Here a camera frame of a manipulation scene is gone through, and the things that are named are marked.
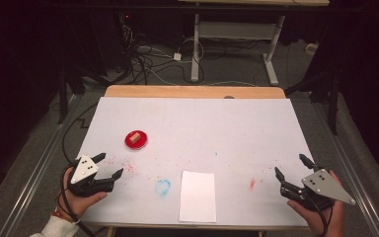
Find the large white board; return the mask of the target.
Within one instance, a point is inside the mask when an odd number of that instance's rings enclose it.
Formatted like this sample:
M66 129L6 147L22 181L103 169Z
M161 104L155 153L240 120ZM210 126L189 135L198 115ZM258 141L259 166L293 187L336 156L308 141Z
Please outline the large white board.
M148 141L130 149L125 137L142 130ZM309 170L299 159L309 147L287 99L99 100L81 153L106 153L99 178L123 169L114 190L90 207L93 224L304 226L279 193L274 168L300 184ZM179 221L183 171L215 176L216 221Z

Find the black metal stand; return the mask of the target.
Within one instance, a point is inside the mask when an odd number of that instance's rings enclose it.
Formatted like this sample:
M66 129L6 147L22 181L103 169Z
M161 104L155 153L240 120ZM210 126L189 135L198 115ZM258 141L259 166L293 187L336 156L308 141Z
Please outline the black metal stand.
M61 65L59 70L59 124L63 124L68 113L67 83L65 78L65 67Z
M284 90L286 96L297 92L309 92L312 103L328 103L328 126L333 135L337 135L337 113L339 100L339 76L331 72L320 72Z

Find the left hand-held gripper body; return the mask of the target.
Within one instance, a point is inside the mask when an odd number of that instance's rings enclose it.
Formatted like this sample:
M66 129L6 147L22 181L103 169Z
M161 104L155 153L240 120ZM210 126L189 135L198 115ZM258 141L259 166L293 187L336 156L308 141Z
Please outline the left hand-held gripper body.
M74 163L67 188L77 197L87 198L99 192L110 193L114 189L114 183L109 183L108 179L95 179L99 167L98 163L94 163L92 158L83 155Z

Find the wooden table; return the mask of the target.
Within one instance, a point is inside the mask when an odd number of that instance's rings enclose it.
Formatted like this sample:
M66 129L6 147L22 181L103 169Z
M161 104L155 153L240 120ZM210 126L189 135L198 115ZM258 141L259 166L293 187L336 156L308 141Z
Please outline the wooden table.
M285 99L286 96L278 87L210 87L210 86L132 86L113 85L105 92L108 98L191 98L223 99L233 96L236 99ZM264 237L267 231L307 231L305 226L208 226L208 225L159 225L128 224L121 222L101 223L109 229L107 237L114 237L119 228L170 228L170 229L209 229L209 230L250 230Z

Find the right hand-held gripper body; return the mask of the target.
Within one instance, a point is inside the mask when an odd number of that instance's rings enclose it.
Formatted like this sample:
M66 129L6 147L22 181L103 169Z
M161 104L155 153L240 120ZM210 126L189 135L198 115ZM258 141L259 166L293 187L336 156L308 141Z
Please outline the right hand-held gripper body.
M340 185L326 169L320 169L301 180L304 185L299 188L289 182L280 184L280 194L296 200L305 208L312 209L313 204L323 211L334 205L336 200L355 205L355 199Z

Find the aluminium floor rail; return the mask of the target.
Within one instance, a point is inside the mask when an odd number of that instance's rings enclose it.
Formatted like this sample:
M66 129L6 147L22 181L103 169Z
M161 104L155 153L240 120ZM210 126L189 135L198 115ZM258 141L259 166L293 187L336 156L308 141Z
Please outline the aluminium floor rail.
M335 160L340 165L344 181L355 196L360 214L369 228L364 235L379 237L379 165L348 113L340 111L337 134L334 134L327 122L326 107L316 104L314 109L337 150Z
M59 120L59 111L50 110L33 128L10 167L0 186L0 237L11 237L17 230L81 99L81 95L68 97L63 120Z

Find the white metal desk frame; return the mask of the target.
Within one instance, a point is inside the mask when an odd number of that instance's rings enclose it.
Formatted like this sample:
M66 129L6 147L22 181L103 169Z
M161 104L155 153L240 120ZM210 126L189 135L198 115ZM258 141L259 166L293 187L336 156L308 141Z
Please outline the white metal desk frame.
M327 7L329 0L179 0L191 7L291 7L311 9ZM269 40L268 52L262 55L263 65L271 86L277 86L278 80L272 65L272 57L283 28L285 14L279 14L274 23L242 23L236 20L204 21L199 13L194 14L193 48L191 58L191 82L199 82L201 76L200 60L204 47L200 39L228 40Z

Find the person's right hand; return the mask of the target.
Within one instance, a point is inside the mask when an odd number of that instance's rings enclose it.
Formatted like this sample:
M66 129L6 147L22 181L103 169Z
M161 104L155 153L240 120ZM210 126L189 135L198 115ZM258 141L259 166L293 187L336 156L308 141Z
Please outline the person's right hand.
M289 199L287 204L308 224L315 237L343 237L343 203L334 202L331 208L319 211L317 204L312 209L305 208L296 200Z

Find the white paper sheet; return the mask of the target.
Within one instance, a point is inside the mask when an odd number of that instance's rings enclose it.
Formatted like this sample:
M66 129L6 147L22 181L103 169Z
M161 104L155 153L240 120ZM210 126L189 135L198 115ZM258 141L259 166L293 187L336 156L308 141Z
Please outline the white paper sheet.
M211 173L183 171L179 221L216 221L215 176Z

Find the person's left hand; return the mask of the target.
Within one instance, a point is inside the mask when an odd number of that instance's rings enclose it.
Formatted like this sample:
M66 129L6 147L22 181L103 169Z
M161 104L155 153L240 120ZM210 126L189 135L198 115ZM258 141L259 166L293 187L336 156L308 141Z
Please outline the person's left hand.
M86 210L104 199L108 194L105 192L96 193L90 197L76 197L67 189L69 175L72 172L72 167L69 167L63 176L63 185L57 196L56 211L65 219L73 222L80 219Z

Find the round red ink pad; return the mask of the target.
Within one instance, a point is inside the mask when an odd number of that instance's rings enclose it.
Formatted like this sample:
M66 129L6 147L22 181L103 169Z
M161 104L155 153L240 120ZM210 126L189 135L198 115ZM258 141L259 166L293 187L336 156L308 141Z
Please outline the round red ink pad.
M140 134L140 139L139 139L136 143L132 144L132 143L129 141L129 137L130 137L132 134L134 134L135 132L138 132L138 133ZM130 148L130 149L134 149L134 150L137 150L137 149L141 149L141 148L143 148L143 147L146 145L147 141L148 141L147 134L146 134L144 131L142 131L142 130L133 130L133 131L131 131L131 132L125 137L125 139L124 139L124 143L125 143L125 145L126 145L128 148Z

